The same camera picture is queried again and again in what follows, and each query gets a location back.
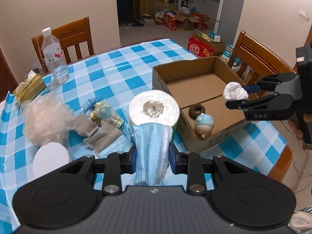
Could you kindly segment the white cloth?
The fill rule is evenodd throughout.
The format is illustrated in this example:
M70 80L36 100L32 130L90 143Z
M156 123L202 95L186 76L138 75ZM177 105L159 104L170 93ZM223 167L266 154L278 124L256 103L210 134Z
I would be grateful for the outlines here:
M225 101L246 100L248 97L249 94L238 82L228 83L223 91Z

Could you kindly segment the blue round plush toy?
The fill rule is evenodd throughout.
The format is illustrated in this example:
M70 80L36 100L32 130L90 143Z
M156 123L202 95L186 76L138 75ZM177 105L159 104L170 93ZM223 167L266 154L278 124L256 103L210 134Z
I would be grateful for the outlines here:
M199 136L205 138L209 136L214 128L214 119L211 115L201 113L195 120L195 131Z

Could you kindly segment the blue surgical mask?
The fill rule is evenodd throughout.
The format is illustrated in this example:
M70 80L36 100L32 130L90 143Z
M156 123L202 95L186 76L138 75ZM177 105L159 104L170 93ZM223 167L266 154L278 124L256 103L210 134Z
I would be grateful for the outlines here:
M132 128L137 150L134 184L160 186L169 166L173 129L157 123L134 125Z

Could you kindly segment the brown hair scrunchie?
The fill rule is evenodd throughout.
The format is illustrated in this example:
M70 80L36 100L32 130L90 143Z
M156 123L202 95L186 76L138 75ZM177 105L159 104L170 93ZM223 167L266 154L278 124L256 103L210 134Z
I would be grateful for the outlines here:
M195 120L200 114L205 113L205 107L201 103L193 104L189 107L189 117Z

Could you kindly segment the blue brocade tassel sachet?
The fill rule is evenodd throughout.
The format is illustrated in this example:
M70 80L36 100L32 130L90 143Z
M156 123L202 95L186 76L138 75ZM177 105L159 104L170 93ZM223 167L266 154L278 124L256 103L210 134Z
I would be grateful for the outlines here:
M88 99L82 107L81 114L88 116L98 126L102 126L107 122L121 128L124 123L124 119L101 96Z

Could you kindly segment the grey burlap sachet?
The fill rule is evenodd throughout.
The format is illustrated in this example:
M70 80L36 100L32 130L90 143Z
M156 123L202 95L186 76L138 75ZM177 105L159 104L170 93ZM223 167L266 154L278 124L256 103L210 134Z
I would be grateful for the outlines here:
M91 137L98 129L98 126L85 115L76 116L74 122L76 124L74 131L80 136Z
M83 142L96 154L99 154L121 135L123 135L123 132L119 128L104 121L96 134L92 137L85 138Z

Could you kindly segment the right wooden chair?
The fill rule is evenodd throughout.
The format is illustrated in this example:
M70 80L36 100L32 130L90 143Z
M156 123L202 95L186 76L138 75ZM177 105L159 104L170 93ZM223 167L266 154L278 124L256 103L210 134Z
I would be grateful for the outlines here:
M260 82L268 75L296 73L269 48L247 35L244 31L240 32L238 36L231 58L227 64L229 68L234 66L236 58L243 62L238 72L236 72L238 77L242 77L247 68L251 70L247 73L249 77L249 80L245 81L247 86Z

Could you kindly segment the green toilet paper roll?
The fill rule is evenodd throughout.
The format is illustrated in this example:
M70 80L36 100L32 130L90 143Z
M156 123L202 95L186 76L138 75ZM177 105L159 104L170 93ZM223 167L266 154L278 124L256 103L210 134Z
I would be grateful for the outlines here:
M175 132L180 108L175 99L161 90L148 90L136 95L129 104L129 131L134 125L157 123L172 127Z

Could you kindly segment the cardboard box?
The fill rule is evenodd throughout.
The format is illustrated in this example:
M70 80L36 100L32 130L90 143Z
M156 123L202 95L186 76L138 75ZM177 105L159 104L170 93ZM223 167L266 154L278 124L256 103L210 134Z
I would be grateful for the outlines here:
M181 60L153 68L152 88L172 95L180 108L177 132L187 150L201 152L231 133L246 126L244 114L225 106L223 91L229 82L245 83L218 57ZM189 117L189 108L202 104L214 119L210 136L202 138L195 131L195 121Z

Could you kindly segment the blue checkered tablecloth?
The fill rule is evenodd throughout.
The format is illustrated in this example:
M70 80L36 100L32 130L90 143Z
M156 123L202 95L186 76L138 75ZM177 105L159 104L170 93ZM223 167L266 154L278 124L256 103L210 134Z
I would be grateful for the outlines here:
M69 66L69 79L60 85L47 75L45 94L56 92L75 114L87 100L100 97L124 119L134 96L152 87L154 66L195 56L170 39L143 42L78 61ZM1 108L1 233L12 233L18 222L12 212L16 190L34 178L37 147L23 135L24 119L14 95ZM285 151L286 140L267 121L250 123L207 151L223 154L262 174L269 174Z

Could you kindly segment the red box on floor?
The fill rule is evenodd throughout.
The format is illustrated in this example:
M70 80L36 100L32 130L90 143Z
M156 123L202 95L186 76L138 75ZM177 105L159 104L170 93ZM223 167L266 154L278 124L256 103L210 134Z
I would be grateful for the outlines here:
M200 58L211 57L215 53L213 48L194 37L189 38L187 50Z

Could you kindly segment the cream mesh bath pouf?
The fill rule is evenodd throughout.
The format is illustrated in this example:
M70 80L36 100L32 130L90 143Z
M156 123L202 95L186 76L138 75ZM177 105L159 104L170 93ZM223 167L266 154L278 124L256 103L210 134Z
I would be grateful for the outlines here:
M56 93L39 95L21 104L23 135L35 146L49 142L63 144L76 128L74 111Z

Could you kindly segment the white refrigerator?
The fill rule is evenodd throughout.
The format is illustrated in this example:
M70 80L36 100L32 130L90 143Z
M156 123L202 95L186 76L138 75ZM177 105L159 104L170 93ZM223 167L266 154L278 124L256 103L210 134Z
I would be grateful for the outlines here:
M244 0L219 0L214 32L226 44L234 43L243 4Z

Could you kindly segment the gold tissue pack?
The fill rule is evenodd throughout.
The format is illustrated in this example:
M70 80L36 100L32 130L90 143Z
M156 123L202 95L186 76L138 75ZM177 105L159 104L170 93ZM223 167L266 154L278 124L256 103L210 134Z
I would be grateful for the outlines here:
M42 77L33 70L30 70L27 78L16 87L13 94L16 101L19 104L23 104L25 101L32 101L46 87Z

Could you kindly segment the red gift box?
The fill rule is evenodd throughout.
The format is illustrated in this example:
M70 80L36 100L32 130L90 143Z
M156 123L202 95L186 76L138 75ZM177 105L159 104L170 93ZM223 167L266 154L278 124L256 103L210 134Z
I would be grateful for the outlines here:
M176 30L176 16L173 13L166 12L164 14L164 26L172 31Z

